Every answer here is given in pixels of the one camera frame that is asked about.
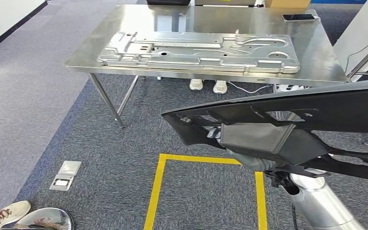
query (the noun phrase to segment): white panel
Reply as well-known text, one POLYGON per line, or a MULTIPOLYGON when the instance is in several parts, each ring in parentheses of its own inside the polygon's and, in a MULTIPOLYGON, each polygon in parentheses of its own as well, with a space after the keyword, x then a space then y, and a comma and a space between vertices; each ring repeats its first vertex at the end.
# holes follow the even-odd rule
POLYGON ((0 36, 43 2, 44 0, 0 0, 0 36))
MULTIPOLYGON (((344 33, 333 46, 335 53, 345 69, 347 58, 349 55, 356 53, 368 45, 368 1, 363 5, 362 9, 357 13, 344 33)), ((349 65, 346 73, 349 73, 368 53, 368 47, 362 52, 352 55, 349 58, 349 65)), ((363 67, 362 71, 368 70, 368 63, 363 67)))

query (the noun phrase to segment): metal panel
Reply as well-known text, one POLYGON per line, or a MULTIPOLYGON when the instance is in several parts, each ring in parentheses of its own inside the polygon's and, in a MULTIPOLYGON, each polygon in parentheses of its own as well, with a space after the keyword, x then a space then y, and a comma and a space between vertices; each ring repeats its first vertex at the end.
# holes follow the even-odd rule
POLYGON ((98 61, 138 68, 269 73, 299 70, 288 35, 118 31, 98 61))

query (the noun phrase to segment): smartphone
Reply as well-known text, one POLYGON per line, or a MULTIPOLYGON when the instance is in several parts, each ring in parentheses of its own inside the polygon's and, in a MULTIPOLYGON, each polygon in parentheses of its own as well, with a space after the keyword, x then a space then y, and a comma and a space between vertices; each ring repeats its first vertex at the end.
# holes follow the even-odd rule
POLYGON ((287 22, 314 21, 312 14, 283 14, 283 19, 287 22))

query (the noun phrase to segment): yellow floor tape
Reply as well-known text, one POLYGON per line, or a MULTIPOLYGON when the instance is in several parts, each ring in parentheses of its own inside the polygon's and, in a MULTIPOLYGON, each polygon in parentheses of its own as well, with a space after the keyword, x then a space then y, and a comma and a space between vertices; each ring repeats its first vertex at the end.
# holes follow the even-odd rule
MULTIPOLYGON (((217 163, 217 164, 240 164, 237 160, 231 158, 219 158, 219 157, 197 157, 197 156, 184 156, 161 153, 159 155, 159 162, 157 164, 156 175, 154 176, 153 188, 151 190, 149 208, 146 215, 146 221, 144 230, 152 230, 154 218, 156 217, 157 202, 159 200, 159 194, 161 189, 161 181, 163 179, 164 167, 167 160, 174 161, 192 161, 192 162, 204 162, 204 163, 217 163)), ((256 183, 256 196, 257 196, 257 223, 258 230, 267 230, 267 217, 266 217, 266 201, 265 201, 265 186, 263 182, 263 173, 255 172, 256 183)))

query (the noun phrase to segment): electrical cord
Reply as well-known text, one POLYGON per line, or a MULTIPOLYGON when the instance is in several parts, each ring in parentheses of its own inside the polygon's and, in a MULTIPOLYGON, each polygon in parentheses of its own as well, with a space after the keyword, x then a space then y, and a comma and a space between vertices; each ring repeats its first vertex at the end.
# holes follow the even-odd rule
POLYGON ((266 1, 266 0, 262 1, 262 3, 260 3, 260 4, 257 4, 257 5, 256 5, 256 7, 258 7, 258 8, 262 8, 262 7, 264 7, 264 6, 265 6, 265 5, 264 5, 265 1, 266 1))
POLYGON ((294 230, 298 230, 298 225, 297 225, 297 215, 296 215, 296 207, 294 206, 294 204, 292 204, 292 212, 293 212, 293 223, 294 223, 294 230))
POLYGON ((243 90, 243 91, 245 91, 245 92, 247 92, 247 93, 256 93, 256 92, 259 92, 260 90, 262 90, 262 89, 264 89, 264 88, 269 87, 268 85, 266 85, 266 86, 263 86, 263 87, 261 87, 261 88, 259 88, 259 89, 255 90, 255 91, 253 91, 253 92, 250 92, 250 91, 247 91, 247 90, 246 90, 246 89, 244 89, 244 88, 241 88, 241 87, 239 87, 239 86, 237 86, 237 85, 233 84, 233 83, 232 83, 232 82, 230 82, 230 81, 228 81, 228 83, 229 83, 229 84, 231 84, 231 85, 233 85, 233 86, 235 86, 235 88, 238 88, 238 89, 240 89, 240 90, 243 90))
POLYGON ((346 60, 345 73, 346 73, 346 71, 348 70, 349 58, 350 58, 351 56, 355 55, 355 54, 358 54, 358 53, 362 52, 362 51, 363 51, 363 50, 365 50, 367 47, 368 47, 368 45, 367 45, 367 46, 365 46, 363 49, 361 49, 361 50, 357 51, 356 53, 353 53, 353 54, 351 54, 351 55, 349 55, 349 56, 348 56, 348 58, 347 58, 347 60, 346 60))

